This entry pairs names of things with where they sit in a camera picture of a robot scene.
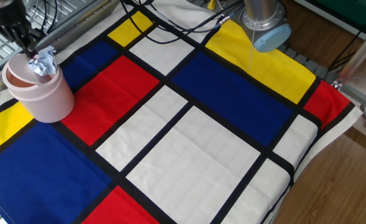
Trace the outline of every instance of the green object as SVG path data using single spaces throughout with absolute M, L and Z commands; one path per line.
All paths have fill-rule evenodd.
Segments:
M 343 18 L 345 22 L 358 29 L 366 25 L 366 0 L 315 0 L 315 2 L 329 9 L 333 16 Z

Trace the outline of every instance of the red square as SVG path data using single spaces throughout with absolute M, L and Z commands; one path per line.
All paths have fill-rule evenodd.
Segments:
M 324 129 L 335 119 L 350 101 L 341 93 L 335 90 L 330 84 L 322 81 L 304 109 L 321 120 L 321 129 Z
M 155 224 L 158 222 L 118 186 L 82 222 L 82 224 L 102 223 Z
M 75 107 L 62 123 L 90 146 L 158 82 L 122 56 L 75 93 Z

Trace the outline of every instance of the fabric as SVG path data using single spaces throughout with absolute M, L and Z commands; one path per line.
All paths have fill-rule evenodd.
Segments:
M 153 5 L 187 28 L 212 14 L 184 0 Z M 250 41 L 233 22 L 183 35 L 149 6 L 127 8 L 56 55 L 76 99 L 65 119 L 39 123 L 0 94 L 0 214 L 15 224 L 269 223 L 360 110 L 277 50 L 254 50 L 249 68 Z M 159 42 L 180 39 L 151 42 L 130 17 Z
M 0 112 L 0 145 L 27 125 L 32 118 L 21 103 L 16 103 Z
M 90 223 L 156 224 L 158 222 L 118 186 L 83 221 L 83 224 Z
M 299 103 L 315 76 L 279 50 L 267 53 L 253 50 L 250 58 L 250 50 L 242 50 L 250 49 L 250 46 L 245 32 L 232 21 L 227 21 L 206 44 L 207 48 L 237 65 L 259 82 L 290 101 Z
M 141 12 L 134 14 L 132 19 L 142 32 L 147 30 L 152 25 L 152 22 Z M 126 20 L 118 28 L 110 32 L 108 37 L 110 37 L 112 40 L 115 40 L 123 47 L 126 47 L 127 44 L 132 42 L 139 35 L 140 31 L 134 27 L 130 20 Z

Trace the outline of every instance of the wooden surface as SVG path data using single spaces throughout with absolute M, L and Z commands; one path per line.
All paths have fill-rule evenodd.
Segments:
M 274 222 L 283 223 L 366 223 L 366 136 L 351 128 L 311 161 Z
M 283 0 L 292 27 L 290 47 L 328 67 L 354 37 L 291 0 Z M 348 54 L 361 45 L 358 40 Z M 366 61 L 350 81 L 366 94 Z M 366 223 L 366 125 L 360 119 L 304 170 L 274 224 Z

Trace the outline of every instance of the light blue cap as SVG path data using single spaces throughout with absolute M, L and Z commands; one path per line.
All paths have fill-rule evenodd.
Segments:
M 283 24 L 270 30 L 254 43 L 254 47 L 259 52 L 269 52 L 281 46 L 290 36 L 291 29 L 289 24 Z

